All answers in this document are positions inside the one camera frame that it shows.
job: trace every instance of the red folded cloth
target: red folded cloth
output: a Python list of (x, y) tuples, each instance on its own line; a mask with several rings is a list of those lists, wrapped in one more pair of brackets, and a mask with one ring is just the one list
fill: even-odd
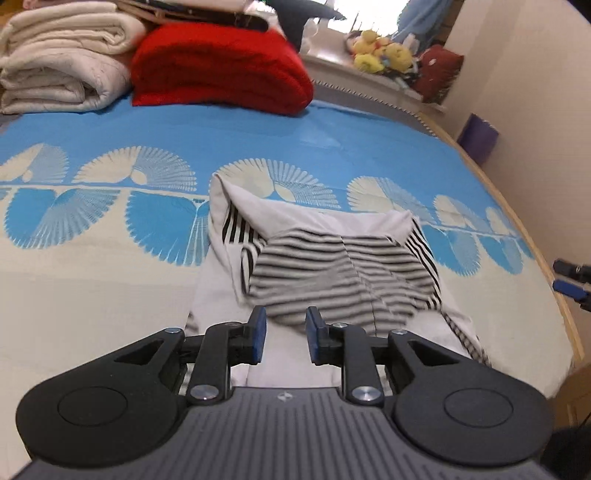
[(229, 103), (294, 115), (312, 101), (312, 82), (293, 47), (265, 33), (174, 23), (149, 34), (131, 64), (133, 105)]

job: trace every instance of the white wall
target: white wall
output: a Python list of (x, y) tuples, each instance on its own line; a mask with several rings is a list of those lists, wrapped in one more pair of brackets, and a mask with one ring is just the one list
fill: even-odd
[[(457, 135), (471, 112), (491, 122), (501, 136), (484, 170), (546, 260), (591, 263), (591, 24), (567, 0), (465, 8), (446, 45), (465, 67), (441, 123)], [(572, 310), (591, 361), (591, 313)]]

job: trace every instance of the yellow stuffed toy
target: yellow stuffed toy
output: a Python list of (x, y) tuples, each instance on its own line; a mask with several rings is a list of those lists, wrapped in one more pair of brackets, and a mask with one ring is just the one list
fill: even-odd
[(380, 73), (385, 68), (379, 58), (374, 57), (371, 53), (356, 55), (353, 65), (356, 69), (366, 73)]
[(413, 55), (410, 50), (400, 43), (391, 43), (385, 47), (384, 56), (388, 67), (392, 70), (398, 70), (400, 73), (406, 72), (413, 66)]
[(364, 30), (351, 47), (356, 69), (367, 73), (396, 70), (404, 73), (413, 66), (413, 55), (400, 43), (391, 43), (373, 30)]

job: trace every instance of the purple box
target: purple box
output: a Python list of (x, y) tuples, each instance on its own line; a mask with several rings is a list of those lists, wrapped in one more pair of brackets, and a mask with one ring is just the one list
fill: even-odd
[(486, 120), (471, 114), (457, 143), (477, 164), (482, 165), (491, 156), (499, 132)]

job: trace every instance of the blue bedsheet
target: blue bedsheet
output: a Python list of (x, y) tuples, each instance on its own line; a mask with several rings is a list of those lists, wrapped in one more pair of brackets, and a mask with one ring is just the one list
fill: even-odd
[(224, 167), (272, 199), (343, 211), (410, 209), (438, 262), (460, 275), (480, 269), (478, 243), (511, 274), (531, 256), (454, 149), (323, 102), (287, 118), (221, 106), (132, 108), (124, 99), (100, 113), (26, 115), (0, 145), (0, 199), (17, 189), (5, 230), (21, 248), (83, 235), (130, 188), (131, 238), (163, 261), (199, 265), (209, 179)]
[[(183, 325), (219, 171), (253, 194), (304, 206), (412, 210), (446, 303), (472, 317), (493, 365), (547, 395), (569, 371), (572, 350), (538, 264), (437, 138), (321, 102), (286, 118), (123, 99), (101, 113), (25, 115), (4, 130), (0, 317), (27, 345), (8, 335), (0, 348), (15, 361), (30, 362), (33, 350), (55, 373)], [(85, 336), (93, 342), (73, 353)]]

